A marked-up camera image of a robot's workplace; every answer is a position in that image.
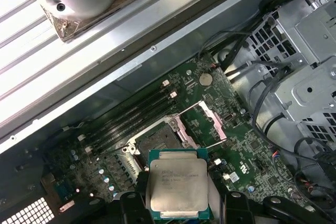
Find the black cable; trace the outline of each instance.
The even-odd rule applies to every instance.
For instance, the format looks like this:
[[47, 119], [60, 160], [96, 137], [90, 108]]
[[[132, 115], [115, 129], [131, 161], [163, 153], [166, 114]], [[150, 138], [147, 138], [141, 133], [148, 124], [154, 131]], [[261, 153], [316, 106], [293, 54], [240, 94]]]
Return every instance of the black cable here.
[[[254, 31], [260, 23], [263, 21], [263, 14], [258, 13], [244, 28], [245, 31], [252, 32]], [[231, 49], [230, 53], [226, 56], [224, 61], [220, 62], [220, 68], [225, 72], [227, 68], [232, 64], [236, 56], [238, 55], [240, 49], [243, 47], [246, 39], [250, 35], [241, 35], [240, 38], [237, 40], [233, 48]]]
[[275, 118], [273, 118], [273, 119], [267, 124], [267, 126], [265, 127], [265, 135], [266, 135], [266, 136], [267, 136], [269, 130], [271, 129], [272, 125], [273, 125], [276, 121], [280, 120], [281, 118], [285, 118], [285, 115], [282, 114], [282, 113], [281, 113], [280, 115], [276, 116]]
[[280, 145], [274, 143], [272, 140], [270, 140], [265, 134], [264, 132], [257, 126], [257, 117], [258, 117], [258, 114], [260, 112], [260, 109], [261, 109], [261, 106], [263, 105], [263, 102], [266, 98], [266, 96], [268, 95], [268, 93], [276, 87], [276, 85], [278, 85], [279, 81], [285, 77], [286, 75], [288, 74], [288, 70], [287, 68], [283, 68], [283, 69], [280, 69], [279, 72], [274, 76], [274, 78], [270, 81], [269, 84], [266, 85], [265, 89], [263, 90], [260, 98], [258, 99], [257, 101], [257, 104], [255, 106], [255, 110], [254, 110], [254, 113], [253, 113], [253, 117], [252, 117], [252, 127], [253, 129], [255, 130], [255, 132], [260, 136], [260, 138], [262, 140], [264, 140], [266, 143], [274, 146], [277, 150], [283, 152], [283, 153], [286, 153], [288, 155], [291, 155], [291, 156], [294, 156], [294, 157], [297, 157], [297, 158], [301, 158], [301, 159], [305, 159], [305, 160], [308, 160], [310, 162], [314, 162], [316, 163], [317, 161], [312, 159], [312, 158], [309, 158], [309, 157], [305, 157], [305, 156], [301, 156], [299, 154], [296, 154], [294, 152], [291, 152], [283, 147], [281, 147]]
[[[298, 140], [295, 145], [294, 145], [294, 153], [296, 154], [299, 154], [299, 150], [300, 150], [300, 146], [301, 144], [306, 141], [308, 144], [309, 142], [317, 142], [319, 143], [323, 148], [325, 148], [328, 152], [331, 152], [332, 149], [327, 145], [325, 144], [324, 142], [322, 142], [321, 140], [317, 139], [317, 138], [313, 138], [313, 137], [304, 137], [304, 138], [301, 138], [300, 140]], [[297, 158], [296, 159], [296, 162], [297, 162], [297, 169], [300, 169], [301, 168], [301, 162], [300, 160]]]
[[313, 186], [313, 190], [316, 191], [320, 191], [321, 193], [323, 193], [331, 202], [332, 202], [332, 207], [334, 208], [336, 206], [336, 198], [334, 197], [335, 195], [335, 191], [328, 188], [328, 187], [324, 187], [324, 186]]
[[276, 159], [279, 158], [279, 157], [280, 157], [280, 156], [272, 157], [272, 163], [273, 163], [273, 167], [274, 167], [275, 171], [277, 172], [277, 174], [279, 175], [279, 177], [280, 177], [283, 181], [285, 181], [285, 182], [287, 182], [287, 183], [290, 183], [291, 185], [294, 185], [294, 182], [293, 182], [293, 181], [286, 179], [286, 178], [280, 173], [280, 171], [279, 171], [279, 169], [278, 169], [278, 166], [277, 166], [277, 164], [276, 164]]
[[251, 95], [252, 95], [252, 92], [255, 88], [257, 88], [260, 84], [265, 84], [266, 83], [266, 80], [260, 80], [258, 81], [256, 84], [254, 84], [250, 90], [248, 91], [248, 94], [247, 94], [247, 104], [248, 106], [250, 107], [251, 106]]
[[[284, 63], [277, 63], [277, 62], [272, 62], [272, 61], [263, 61], [263, 60], [253, 60], [251, 61], [251, 64], [254, 65], [254, 64], [261, 64], [261, 65], [264, 65], [264, 66], [269, 66], [269, 67], [274, 67], [274, 68], [283, 68], [286, 64]], [[242, 71], [243, 69], [245, 68], [248, 68], [249, 64], [245, 63], [243, 65], [241, 65], [240, 67], [236, 68], [235, 70], [232, 70], [228, 73], [226, 73], [226, 77], [230, 77], [236, 73], [239, 73], [240, 71]]]
[[307, 197], [305, 193], [302, 192], [300, 185], [298, 184], [297, 177], [299, 176], [299, 174], [302, 173], [302, 171], [315, 167], [315, 166], [316, 165], [308, 165], [296, 171], [296, 173], [294, 174], [294, 180], [293, 180], [295, 183], [295, 187], [315, 207], [316, 210], [318, 210], [321, 214], [323, 214], [324, 217], [330, 220], [333, 224], [336, 224], [333, 218], [326, 211], [324, 211], [319, 205], [317, 205], [314, 201], [312, 201], [309, 197]]
[[251, 35], [250, 32], [245, 32], [245, 31], [230, 31], [230, 30], [221, 30], [217, 33], [215, 33], [213, 36], [211, 36], [207, 41], [205, 41], [203, 43], [203, 46], [201, 47], [201, 49], [199, 50], [198, 54], [197, 54], [197, 58], [200, 59], [202, 57], [202, 52], [204, 51], [204, 49], [208, 46], [208, 44], [210, 42], [212, 42], [216, 37], [218, 37], [219, 35], [222, 34], [234, 34], [234, 35]]

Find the capacitor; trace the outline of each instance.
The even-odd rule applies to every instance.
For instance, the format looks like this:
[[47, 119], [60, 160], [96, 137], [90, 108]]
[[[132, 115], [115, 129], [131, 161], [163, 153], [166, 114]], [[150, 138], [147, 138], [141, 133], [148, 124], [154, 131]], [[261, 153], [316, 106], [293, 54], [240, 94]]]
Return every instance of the capacitor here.
[[290, 197], [292, 199], [295, 199], [295, 200], [302, 200], [303, 197], [301, 196], [301, 194], [299, 192], [297, 192], [296, 190], [293, 190], [290, 194]]
[[247, 190], [249, 193], [253, 193], [256, 190], [256, 188], [254, 186], [247, 186]]

